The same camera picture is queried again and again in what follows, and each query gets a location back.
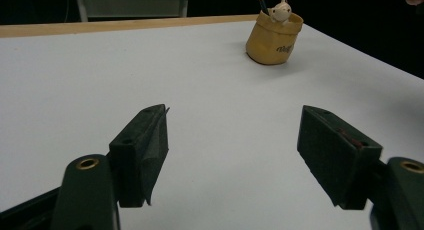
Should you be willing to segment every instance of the wooden table edge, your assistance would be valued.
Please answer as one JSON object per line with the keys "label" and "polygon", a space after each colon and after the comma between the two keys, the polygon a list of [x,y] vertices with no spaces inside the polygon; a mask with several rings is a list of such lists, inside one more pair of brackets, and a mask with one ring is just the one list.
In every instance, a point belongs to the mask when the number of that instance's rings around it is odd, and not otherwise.
{"label": "wooden table edge", "polygon": [[231,15],[231,16],[212,16],[212,17],[105,21],[105,22],[3,25],[3,26],[0,26],[0,38],[190,26],[190,25],[200,25],[200,24],[253,21],[256,18],[257,18],[257,15],[255,14],[255,15]]}

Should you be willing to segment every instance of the table surface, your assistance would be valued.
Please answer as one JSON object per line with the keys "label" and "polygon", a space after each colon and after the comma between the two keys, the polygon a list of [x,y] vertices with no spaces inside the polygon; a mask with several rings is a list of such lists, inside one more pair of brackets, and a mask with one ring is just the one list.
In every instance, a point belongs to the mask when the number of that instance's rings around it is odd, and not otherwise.
{"label": "table surface", "polygon": [[423,80],[307,25],[287,63],[257,64],[245,53],[255,18],[0,27],[0,211],[59,186],[69,162],[106,154],[164,103],[153,206],[120,209],[122,229],[370,229],[371,204],[333,207],[298,154],[302,106],[364,132],[384,162],[423,161]]}

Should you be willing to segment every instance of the brown paper bag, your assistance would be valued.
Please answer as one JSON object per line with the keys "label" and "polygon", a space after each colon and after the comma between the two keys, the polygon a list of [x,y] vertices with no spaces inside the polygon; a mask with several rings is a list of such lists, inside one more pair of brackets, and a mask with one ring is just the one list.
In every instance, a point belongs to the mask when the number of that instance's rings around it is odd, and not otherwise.
{"label": "brown paper bag", "polygon": [[247,54],[262,64],[285,63],[293,51],[302,25],[303,19],[294,13],[290,14],[289,22],[283,25],[281,22],[272,22],[261,11],[246,43]]}

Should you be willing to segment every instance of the small figurine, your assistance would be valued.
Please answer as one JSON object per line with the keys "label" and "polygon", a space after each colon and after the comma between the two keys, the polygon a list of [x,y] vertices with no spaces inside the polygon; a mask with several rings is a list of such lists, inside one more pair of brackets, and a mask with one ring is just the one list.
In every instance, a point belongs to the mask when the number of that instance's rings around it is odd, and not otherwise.
{"label": "small figurine", "polygon": [[281,0],[281,2],[275,7],[271,8],[269,13],[272,22],[281,22],[285,25],[289,21],[291,14],[291,7],[287,3],[287,0]]}

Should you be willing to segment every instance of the brown cup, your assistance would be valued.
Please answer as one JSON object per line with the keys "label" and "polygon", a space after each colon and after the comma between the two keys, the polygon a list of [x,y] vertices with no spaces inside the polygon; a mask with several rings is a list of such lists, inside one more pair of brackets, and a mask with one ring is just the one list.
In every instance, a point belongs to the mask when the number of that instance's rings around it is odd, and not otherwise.
{"label": "brown cup", "polygon": [[287,61],[302,30],[303,19],[292,13],[286,24],[272,22],[271,18],[259,13],[256,24],[246,43],[247,54],[256,62],[275,65]]}

